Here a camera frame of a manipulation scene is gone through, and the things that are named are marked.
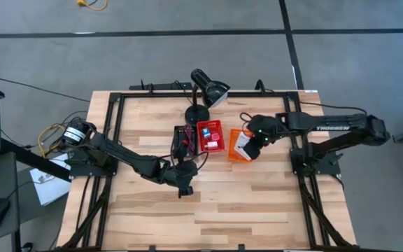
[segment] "yellow cable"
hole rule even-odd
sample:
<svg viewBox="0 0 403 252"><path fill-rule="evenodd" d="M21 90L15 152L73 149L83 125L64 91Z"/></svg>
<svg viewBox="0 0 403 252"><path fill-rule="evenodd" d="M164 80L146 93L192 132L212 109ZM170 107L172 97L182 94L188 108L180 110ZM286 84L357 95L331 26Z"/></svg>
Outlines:
<svg viewBox="0 0 403 252"><path fill-rule="evenodd" d="M56 127L62 129L63 132L66 130L65 127L63 127L63 126L61 126L61 125L58 125L58 124L54 124L54 125L51 125L51 126L45 128L45 129L39 134L39 136L38 136L38 143L37 143L37 144L38 144L38 147L40 148L40 152L41 152L41 155L43 156L43 158L46 158L46 154L45 154L46 152L55 150L56 147L58 147L58 146L60 145L60 142L57 142L53 147L51 147L51 149L48 149L48 150L43 150L43 146L41 145L41 137L42 137L47 131L52 130L52 129L55 129Z"/></svg>
<svg viewBox="0 0 403 252"><path fill-rule="evenodd" d="M108 0L105 0L104 6L102 6L101 8L93 8L93 7L91 7L90 5L88 5L86 0L77 0L77 4L80 5L80 6L87 6L88 8L90 8L90 9L92 9L94 11L102 11L108 5Z"/></svg>

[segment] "table leg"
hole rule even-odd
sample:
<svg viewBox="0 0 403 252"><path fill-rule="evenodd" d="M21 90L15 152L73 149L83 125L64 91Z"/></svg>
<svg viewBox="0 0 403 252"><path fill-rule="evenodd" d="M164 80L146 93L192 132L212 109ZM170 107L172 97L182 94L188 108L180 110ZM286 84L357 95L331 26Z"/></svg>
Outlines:
<svg viewBox="0 0 403 252"><path fill-rule="evenodd" d="M12 252L21 252L20 230L12 233Z"/></svg>

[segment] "white paper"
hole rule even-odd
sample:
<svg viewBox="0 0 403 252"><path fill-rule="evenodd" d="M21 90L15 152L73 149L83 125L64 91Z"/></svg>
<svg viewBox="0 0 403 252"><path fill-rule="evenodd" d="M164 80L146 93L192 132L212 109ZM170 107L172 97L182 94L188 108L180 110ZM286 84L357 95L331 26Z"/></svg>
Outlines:
<svg viewBox="0 0 403 252"><path fill-rule="evenodd" d="M250 141L250 137L246 136L243 132L237 138L234 150L237 151L242 157L251 160L251 157L243 150L243 147Z"/></svg>
<svg viewBox="0 0 403 252"><path fill-rule="evenodd" d="M51 162L54 162L65 169L70 169L71 167L64 162L67 159L68 154L63 154L58 157L54 157ZM36 194L38 195L38 199L40 200L40 204L42 206L54 202L56 199L69 192L71 183L61 180L60 178L55 178L50 174L39 171L38 169L33 169L30 172L32 181L42 183L41 185L34 183Z"/></svg>

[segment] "black tape line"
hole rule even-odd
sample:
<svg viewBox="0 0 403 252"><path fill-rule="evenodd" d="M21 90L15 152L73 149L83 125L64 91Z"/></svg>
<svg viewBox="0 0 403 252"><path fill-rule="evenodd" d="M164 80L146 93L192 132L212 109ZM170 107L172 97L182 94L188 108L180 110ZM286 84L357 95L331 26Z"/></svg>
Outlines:
<svg viewBox="0 0 403 252"><path fill-rule="evenodd" d="M295 84L298 90L304 89L304 84L301 77L301 69L299 67L297 51L295 49L295 42L293 41L292 29L290 28L290 21L288 19L287 6L285 0L279 0L279 6L281 7L281 14L284 22L285 37L287 38L287 47L290 55L290 61L292 62L293 72L295 75Z"/></svg>
<svg viewBox="0 0 403 252"><path fill-rule="evenodd" d="M382 29L294 29L292 34L403 34L403 28Z"/></svg>
<svg viewBox="0 0 403 252"><path fill-rule="evenodd" d="M103 38L138 36L213 36L213 35L273 35L284 34L282 29L219 29L180 31L108 31L74 33L0 34L0 39L53 39L53 38Z"/></svg>

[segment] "blue object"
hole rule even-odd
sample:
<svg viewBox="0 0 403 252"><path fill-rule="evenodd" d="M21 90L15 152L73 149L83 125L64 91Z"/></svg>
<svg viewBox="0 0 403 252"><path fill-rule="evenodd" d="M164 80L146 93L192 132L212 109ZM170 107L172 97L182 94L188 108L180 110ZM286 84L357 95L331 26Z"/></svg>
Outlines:
<svg viewBox="0 0 403 252"><path fill-rule="evenodd" d="M203 134L203 137L204 137L204 138L208 138L208 137L211 136L211 133L209 132L209 129L208 129L208 128L202 129L202 130L201 130L201 133Z"/></svg>

